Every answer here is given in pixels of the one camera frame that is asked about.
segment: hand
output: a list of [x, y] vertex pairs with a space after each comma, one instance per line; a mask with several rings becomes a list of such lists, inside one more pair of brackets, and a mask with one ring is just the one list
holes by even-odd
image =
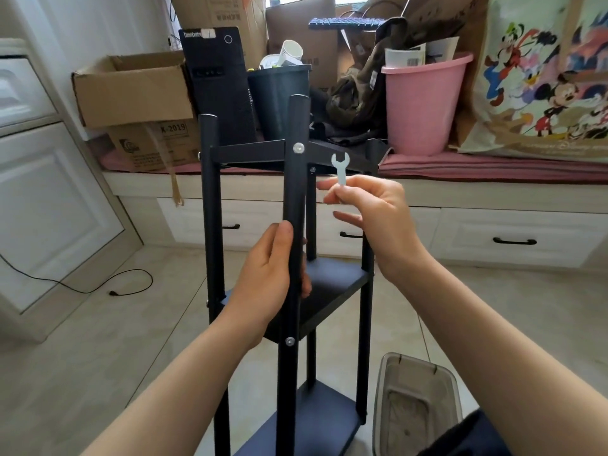
[[333, 177], [319, 181], [317, 188], [329, 190], [323, 199], [327, 204], [356, 206], [361, 215], [334, 211], [334, 217], [363, 229], [389, 281], [394, 283], [399, 278], [403, 264], [426, 254], [400, 183], [354, 175], [346, 178], [344, 186]]
[[[237, 285], [220, 317], [232, 317], [252, 334], [252, 344], [260, 343], [268, 323], [277, 315], [289, 289], [289, 252], [294, 228], [289, 221], [272, 224], [254, 245], [241, 269]], [[302, 297], [312, 291], [302, 265]]]

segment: power cord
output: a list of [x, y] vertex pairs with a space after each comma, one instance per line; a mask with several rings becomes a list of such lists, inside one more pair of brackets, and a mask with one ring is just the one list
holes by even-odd
[[97, 288], [92, 289], [90, 291], [80, 291], [78, 289], [72, 288], [71, 286], [68, 286], [65, 283], [61, 283], [58, 280], [53, 280], [52, 278], [39, 278], [37, 276], [31, 276], [28, 275], [27, 273], [23, 272], [22, 270], [19, 270], [18, 268], [16, 268], [14, 265], [12, 265], [10, 262], [8, 262], [6, 260], [6, 258], [4, 256], [2, 256], [2, 254], [0, 254], [0, 259], [2, 259], [6, 265], [10, 268], [12, 268], [15, 272], [20, 273], [22, 276], [26, 276], [28, 278], [33, 278], [34, 280], [40, 280], [42, 282], [52, 282], [52, 283], [57, 283], [60, 284], [61, 286], [64, 286], [67, 289], [71, 289], [72, 291], [76, 291], [77, 293], [80, 294], [91, 294], [94, 291], [97, 291], [98, 289], [100, 289], [103, 285], [105, 285], [106, 283], [108, 283], [111, 279], [113, 279], [115, 276], [119, 276], [122, 274], [125, 274], [127, 272], [133, 272], [135, 270], [139, 270], [140, 272], [145, 272], [146, 274], [148, 274], [148, 276], [150, 277], [150, 284], [148, 286], [146, 286], [144, 289], [140, 289], [139, 291], [133, 291], [132, 293], [124, 293], [124, 294], [119, 294], [116, 291], [110, 291], [108, 292], [108, 294], [110, 296], [130, 296], [131, 294], [137, 294], [137, 293], [141, 293], [143, 291], [146, 291], [150, 286], [152, 286], [152, 284], [154, 283], [154, 277], [152, 276], [152, 274], [150, 274], [148, 272], [148, 270], [143, 270], [143, 269], [129, 269], [129, 270], [123, 270], [122, 272], [117, 273], [116, 275], [112, 275], [110, 278], [108, 278], [105, 282], [103, 282], [101, 285], [99, 285]]

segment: right hand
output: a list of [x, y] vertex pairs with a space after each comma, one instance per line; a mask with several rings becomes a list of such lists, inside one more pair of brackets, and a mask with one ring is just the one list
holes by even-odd
[[400, 183], [358, 174], [348, 177], [346, 185], [339, 185], [333, 177], [319, 181], [317, 188], [329, 190], [324, 203], [353, 205], [359, 210], [360, 215], [334, 211], [334, 217], [363, 229], [381, 272], [390, 282], [399, 279], [407, 263], [427, 255]]

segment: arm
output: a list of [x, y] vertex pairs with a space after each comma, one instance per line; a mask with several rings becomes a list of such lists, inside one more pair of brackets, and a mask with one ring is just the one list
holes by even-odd
[[424, 249], [403, 188], [334, 179], [325, 202], [352, 204], [378, 265], [416, 309], [514, 455], [608, 454], [608, 400], [479, 299]]
[[[192, 455], [232, 373], [262, 340], [289, 288], [293, 228], [273, 224], [249, 253], [219, 317], [171, 362], [83, 455]], [[311, 291], [303, 277], [303, 296]]]

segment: white wrench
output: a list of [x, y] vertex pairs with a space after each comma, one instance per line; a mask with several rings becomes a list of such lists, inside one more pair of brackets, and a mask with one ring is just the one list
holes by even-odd
[[346, 185], [346, 167], [350, 163], [350, 157], [345, 152], [344, 153], [344, 161], [336, 160], [336, 154], [331, 155], [331, 165], [336, 168], [336, 172], [338, 173], [338, 184]]

